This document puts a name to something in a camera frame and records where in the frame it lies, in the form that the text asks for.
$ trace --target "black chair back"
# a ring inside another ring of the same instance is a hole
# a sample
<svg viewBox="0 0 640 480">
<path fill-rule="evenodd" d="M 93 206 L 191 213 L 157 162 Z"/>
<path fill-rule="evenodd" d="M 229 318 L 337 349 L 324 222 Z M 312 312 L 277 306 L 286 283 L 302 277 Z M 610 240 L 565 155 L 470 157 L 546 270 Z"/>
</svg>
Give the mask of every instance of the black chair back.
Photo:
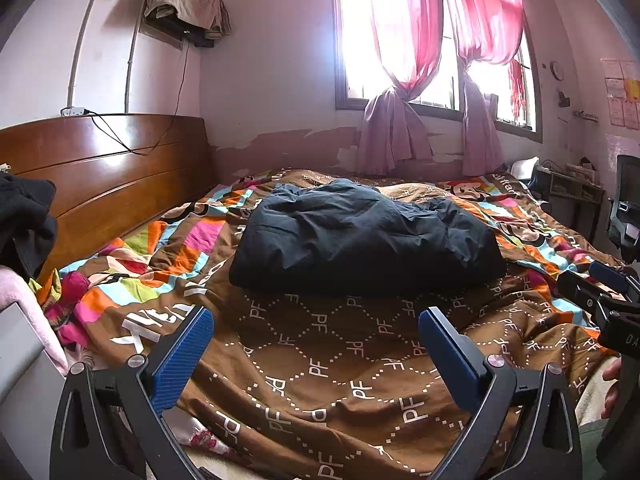
<svg viewBox="0 0 640 480">
<path fill-rule="evenodd" d="M 640 251 L 640 158 L 618 156 L 618 185 L 609 217 L 609 238 L 627 264 Z"/>
</svg>

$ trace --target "metal pipe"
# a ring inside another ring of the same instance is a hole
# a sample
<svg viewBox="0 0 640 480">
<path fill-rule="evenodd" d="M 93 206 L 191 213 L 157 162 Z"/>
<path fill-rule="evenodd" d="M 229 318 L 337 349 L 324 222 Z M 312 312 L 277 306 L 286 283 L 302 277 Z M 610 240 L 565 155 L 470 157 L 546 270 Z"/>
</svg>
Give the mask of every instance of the metal pipe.
<svg viewBox="0 0 640 480">
<path fill-rule="evenodd" d="M 133 53 L 136 49 L 136 38 L 138 37 L 138 31 L 140 30 L 140 24 L 142 23 L 142 17 L 145 13 L 146 0 L 142 0 L 140 6 L 140 12 L 136 20 L 136 26 L 133 28 L 133 38 L 131 39 L 131 50 L 129 51 L 129 61 L 127 61 L 127 83 L 124 88 L 124 113 L 129 113 L 129 98 L 131 91 L 131 71 L 133 69 Z"/>
<path fill-rule="evenodd" d="M 82 40 L 84 39 L 84 32 L 86 30 L 86 24 L 89 22 L 89 14 L 94 6 L 95 0 L 89 0 L 84 12 L 84 18 L 82 19 L 82 25 L 80 25 L 80 31 L 78 32 L 78 40 L 76 41 L 76 49 L 74 50 L 74 60 L 71 63 L 71 74 L 69 76 L 69 88 L 66 92 L 66 106 L 73 106 L 74 90 L 76 88 L 76 73 L 78 72 L 78 61 L 80 59 L 80 49 L 82 48 Z"/>
</svg>

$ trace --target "colorful comforter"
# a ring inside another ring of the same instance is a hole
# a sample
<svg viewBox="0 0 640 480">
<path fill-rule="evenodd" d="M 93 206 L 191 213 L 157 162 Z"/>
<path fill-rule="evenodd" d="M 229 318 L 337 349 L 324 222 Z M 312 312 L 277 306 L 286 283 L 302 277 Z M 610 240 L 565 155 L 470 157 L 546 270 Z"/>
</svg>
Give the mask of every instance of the colorful comforter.
<svg viewBox="0 0 640 480">
<path fill-rule="evenodd" d="M 277 182 L 331 180 L 313 171 L 244 179 L 54 273 L 38 298 L 45 308 L 55 301 L 60 276 L 72 270 L 89 277 L 90 290 L 54 328 L 111 365 L 147 353 L 194 305 L 208 308 L 215 335 L 178 404 L 207 428 L 195 440 L 300 478 L 419 478 L 435 468 L 468 413 L 418 339 L 428 306 L 485 354 L 519 367 L 561 364 L 580 396 L 605 351 L 582 312 L 554 296 L 554 283 L 593 260 L 620 263 L 546 215 L 507 174 L 436 185 L 360 180 L 406 202 L 446 196 L 491 226 L 508 273 L 486 286 L 384 300 L 232 286 L 228 269 L 260 200 Z M 516 420 L 508 416 L 496 454 Z M 226 446 L 210 444 L 219 441 Z"/>
</svg>

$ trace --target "pink towel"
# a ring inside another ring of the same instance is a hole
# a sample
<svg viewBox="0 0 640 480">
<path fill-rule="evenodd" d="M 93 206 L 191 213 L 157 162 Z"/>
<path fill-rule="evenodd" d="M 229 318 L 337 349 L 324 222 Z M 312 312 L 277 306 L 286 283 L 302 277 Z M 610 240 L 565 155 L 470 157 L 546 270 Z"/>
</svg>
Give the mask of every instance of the pink towel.
<svg viewBox="0 0 640 480">
<path fill-rule="evenodd" d="M 44 349 L 53 364 L 61 374 L 66 376 L 68 366 L 65 353 L 49 325 L 49 321 L 44 317 L 36 297 L 18 274 L 8 267 L 0 266 L 0 310 L 12 303 L 17 303 L 20 306 L 24 316 L 31 323 L 34 332 L 42 341 Z"/>
</svg>

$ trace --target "window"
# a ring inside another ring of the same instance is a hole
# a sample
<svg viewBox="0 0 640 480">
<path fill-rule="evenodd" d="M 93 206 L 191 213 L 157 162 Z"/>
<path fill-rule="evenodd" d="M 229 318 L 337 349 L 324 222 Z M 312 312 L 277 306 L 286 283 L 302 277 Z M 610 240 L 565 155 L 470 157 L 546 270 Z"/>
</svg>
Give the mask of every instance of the window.
<svg viewBox="0 0 640 480">
<path fill-rule="evenodd" d="M 360 8 L 363 0 L 335 0 L 337 10 L 337 71 L 336 107 L 338 109 L 364 109 L 369 99 L 391 85 L 380 66 L 369 23 L 362 19 L 366 12 Z M 540 98 L 534 82 L 537 79 L 527 34 L 515 59 L 522 66 L 526 106 L 514 117 L 511 109 L 511 89 L 508 65 L 472 63 L 468 73 L 481 91 L 497 95 L 497 121 L 499 130 L 529 137 L 542 142 L 540 131 Z M 436 77 L 420 97 L 412 101 L 420 115 L 462 120 L 463 103 L 458 77 L 458 58 L 453 40 L 449 8 L 444 1 L 444 30 L 440 68 Z"/>
<path fill-rule="evenodd" d="M 471 76 L 471 79 L 476 82 L 482 93 L 495 94 L 498 96 L 497 119 L 499 121 L 513 126 L 526 128 L 527 130 L 530 129 L 532 132 L 535 132 L 536 98 L 526 33 L 522 35 L 520 48 L 516 53 L 515 59 L 522 67 L 524 91 L 527 99 L 526 105 L 520 108 L 520 113 L 517 117 L 514 117 L 513 109 L 511 108 L 511 89 L 509 86 L 508 65 L 492 65 L 488 63 L 473 62 L 469 67 L 468 73 Z"/>
</svg>

